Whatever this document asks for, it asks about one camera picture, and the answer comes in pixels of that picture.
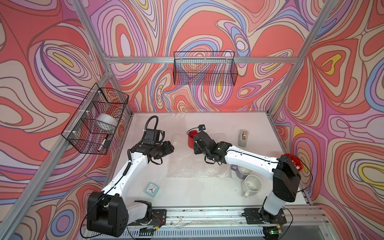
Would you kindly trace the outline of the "red mug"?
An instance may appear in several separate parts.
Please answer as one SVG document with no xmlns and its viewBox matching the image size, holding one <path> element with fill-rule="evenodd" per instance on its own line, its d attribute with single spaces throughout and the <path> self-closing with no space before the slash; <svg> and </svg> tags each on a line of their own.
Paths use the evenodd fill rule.
<svg viewBox="0 0 384 240">
<path fill-rule="evenodd" d="M 192 128 L 187 131 L 188 147 L 192 150 L 194 149 L 194 144 L 195 144 L 194 137 L 196 136 L 197 133 L 198 133 L 198 128 Z"/>
</svg>

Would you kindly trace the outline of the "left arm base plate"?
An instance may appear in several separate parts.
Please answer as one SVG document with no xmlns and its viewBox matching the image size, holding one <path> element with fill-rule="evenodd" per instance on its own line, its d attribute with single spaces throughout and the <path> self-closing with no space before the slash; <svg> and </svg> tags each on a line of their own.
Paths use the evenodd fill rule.
<svg viewBox="0 0 384 240">
<path fill-rule="evenodd" d="M 154 226 L 161 227 L 166 224 L 167 210 L 166 209 L 154 209 L 149 214 L 149 218 L 146 216 L 144 219 L 134 221 L 128 226 Z"/>
</svg>

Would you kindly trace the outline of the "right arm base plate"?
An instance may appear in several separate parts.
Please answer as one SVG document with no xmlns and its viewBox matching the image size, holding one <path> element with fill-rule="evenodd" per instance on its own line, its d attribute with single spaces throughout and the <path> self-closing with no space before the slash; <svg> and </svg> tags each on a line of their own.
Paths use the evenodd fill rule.
<svg viewBox="0 0 384 240">
<path fill-rule="evenodd" d="M 283 209 L 280 209 L 277 215 L 268 213 L 264 208 L 246 208 L 242 213 L 249 225 L 284 225 L 287 223 Z"/>
</svg>

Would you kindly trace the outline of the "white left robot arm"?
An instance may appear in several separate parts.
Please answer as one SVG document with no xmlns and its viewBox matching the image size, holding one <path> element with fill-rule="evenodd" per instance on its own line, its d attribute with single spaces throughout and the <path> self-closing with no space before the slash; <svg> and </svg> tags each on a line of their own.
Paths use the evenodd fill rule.
<svg viewBox="0 0 384 240">
<path fill-rule="evenodd" d="M 135 178 L 151 160 L 162 159 L 174 152 L 169 141 L 148 145 L 137 143 L 127 151 L 128 160 L 115 178 L 100 192 L 92 192 L 87 201 L 87 230 L 120 237 L 127 225 L 148 224 L 153 218 L 152 204 L 144 200 L 131 203 L 125 198 Z"/>
</svg>

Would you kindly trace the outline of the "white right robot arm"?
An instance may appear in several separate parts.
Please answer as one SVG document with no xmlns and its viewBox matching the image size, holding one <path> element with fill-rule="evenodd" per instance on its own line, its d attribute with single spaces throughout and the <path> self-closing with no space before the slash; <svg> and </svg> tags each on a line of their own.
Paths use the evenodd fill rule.
<svg viewBox="0 0 384 240">
<path fill-rule="evenodd" d="M 194 153 L 203 154 L 208 164 L 236 165 L 272 180 L 273 188 L 262 206 L 262 210 L 270 216 L 276 216 L 286 203 L 296 200 L 301 175 L 291 157 L 266 157 L 227 142 L 217 143 L 204 131 L 198 132 L 193 141 Z"/>
</svg>

